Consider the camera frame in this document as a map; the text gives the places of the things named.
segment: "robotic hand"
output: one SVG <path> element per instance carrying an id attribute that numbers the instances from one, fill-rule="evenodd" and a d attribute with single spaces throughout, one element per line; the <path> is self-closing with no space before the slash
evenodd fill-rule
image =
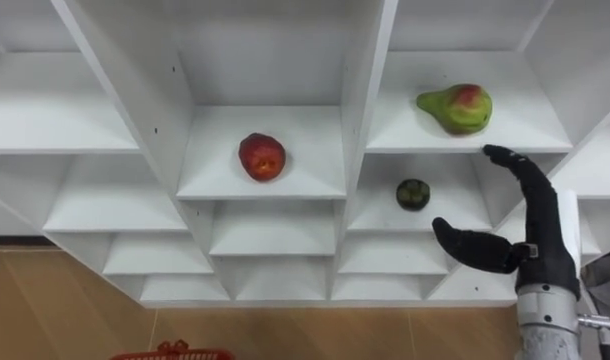
<path id="1" fill-rule="evenodd" d="M 432 223 L 436 238 L 450 256 L 469 267 L 502 274 L 518 269 L 515 289 L 523 359 L 580 359 L 576 315 L 580 283 L 574 261 L 580 249 L 569 246 L 574 240 L 578 245 L 578 239 L 563 235 L 569 232 L 561 228 L 565 211 L 559 211 L 560 203 L 562 210 L 569 210 L 565 207 L 572 203 L 565 197 L 560 201 L 529 158 L 495 145 L 484 146 L 483 152 L 520 183 L 527 203 L 525 242 L 512 245 L 493 234 L 454 229 L 443 218 Z M 570 251 L 577 252 L 576 257 Z"/>
<path id="2" fill-rule="evenodd" d="M 518 179 L 527 203 L 525 242 L 512 245 L 493 234 L 454 229 L 445 219 L 432 226 L 441 247 L 458 262 L 494 273 L 518 269 L 516 290 L 531 284 L 561 287 L 580 298 L 576 265 L 565 247 L 556 191 L 543 172 L 526 156 L 501 146 L 485 145 L 492 163 Z"/>

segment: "shelving unit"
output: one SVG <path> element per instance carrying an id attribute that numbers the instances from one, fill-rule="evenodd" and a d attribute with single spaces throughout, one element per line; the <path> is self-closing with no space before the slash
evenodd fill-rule
<path id="1" fill-rule="evenodd" d="M 456 264 L 431 222 L 522 240 L 493 143 L 577 192 L 583 264 L 610 251 L 597 1 L 0 4 L 0 233 L 48 237 L 147 307 L 511 304 L 515 279 Z M 492 118 L 449 136 L 415 97 L 463 82 Z M 238 159 L 254 132 L 287 152 L 267 183 Z M 407 178 L 422 211 L 395 201 Z"/>

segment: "pear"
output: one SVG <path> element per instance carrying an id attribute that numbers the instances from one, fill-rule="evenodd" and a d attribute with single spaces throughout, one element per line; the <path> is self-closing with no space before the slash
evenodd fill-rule
<path id="1" fill-rule="evenodd" d="M 492 116 L 492 98 L 479 85 L 458 84 L 418 95 L 416 105 L 452 135 L 483 130 Z"/>

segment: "shelf compartment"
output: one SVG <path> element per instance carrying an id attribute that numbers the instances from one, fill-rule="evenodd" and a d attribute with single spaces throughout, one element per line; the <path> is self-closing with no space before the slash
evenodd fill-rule
<path id="1" fill-rule="evenodd" d="M 418 109 L 416 96 L 459 83 L 492 97 L 487 128 L 447 134 Z M 523 153 L 567 152 L 570 140 L 523 54 L 517 52 L 388 52 L 370 127 L 369 153 L 473 153 L 497 144 Z"/>
<path id="2" fill-rule="evenodd" d="M 220 264 L 235 300 L 325 300 L 324 258 L 223 258 Z"/>
<path id="3" fill-rule="evenodd" d="M 117 234 L 103 269 L 105 275 L 211 273 L 189 233 Z"/>
<path id="4" fill-rule="evenodd" d="M 341 274 L 447 275 L 446 253 L 433 235 L 351 235 L 343 241 Z"/>
<path id="5" fill-rule="evenodd" d="M 287 152 L 283 172 L 258 183 L 238 159 L 251 133 L 276 138 Z M 184 200 L 342 199 L 345 177 L 338 107 L 199 107 L 177 196 Z"/>
<path id="6" fill-rule="evenodd" d="M 421 211 L 403 210 L 396 202 L 396 187 L 407 178 L 419 178 L 430 186 L 431 199 Z M 351 232 L 432 231 L 437 216 L 462 229 L 492 228 L 474 168 L 465 154 L 368 155 L 356 196 Z"/>
<path id="7" fill-rule="evenodd" d="M 610 199 L 610 124 L 599 132 L 552 178 L 579 199 Z"/>
<path id="8" fill-rule="evenodd" d="M 227 292 L 213 275 L 149 275 L 140 296 L 145 306 L 228 300 Z"/>
<path id="9" fill-rule="evenodd" d="M 442 279 L 436 275 L 338 275 L 332 300 L 423 300 Z"/>
<path id="10" fill-rule="evenodd" d="M 334 255 L 334 236 L 329 201 L 224 201 L 210 255 Z"/>
<path id="11" fill-rule="evenodd" d="M 138 151 L 81 54 L 1 56 L 0 154 Z"/>
<path id="12" fill-rule="evenodd" d="M 493 274 L 461 265 L 429 295 L 429 301 L 516 302 L 513 275 Z"/>
<path id="13" fill-rule="evenodd" d="M 142 155 L 78 155 L 43 229 L 187 231 Z"/>

